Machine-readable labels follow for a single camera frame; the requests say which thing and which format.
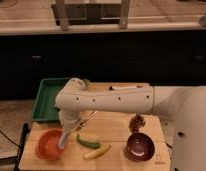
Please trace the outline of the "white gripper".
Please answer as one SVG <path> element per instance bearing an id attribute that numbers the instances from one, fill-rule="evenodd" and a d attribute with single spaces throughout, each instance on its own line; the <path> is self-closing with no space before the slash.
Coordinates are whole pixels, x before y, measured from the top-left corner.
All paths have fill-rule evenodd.
<path id="1" fill-rule="evenodd" d="M 59 120 L 63 130 L 67 133 L 78 130 L 82 126 L 82 119 L 79 112 L 61 110 L 59 112 Z"/>

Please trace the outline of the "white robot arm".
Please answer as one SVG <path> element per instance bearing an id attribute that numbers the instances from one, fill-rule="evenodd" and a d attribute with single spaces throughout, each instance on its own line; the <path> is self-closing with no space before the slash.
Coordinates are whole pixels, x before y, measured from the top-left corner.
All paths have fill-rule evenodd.
<path id="1" fill-rule="evenodd" d="M 56 95 L 55 106 L 64 128 L 60 148 L 85 110 L 164 114 L 175 121 L 170 171 L 206 171 L 206 86 L 113 86 L 90 91 L 85 81 L 71 78 Z"/>

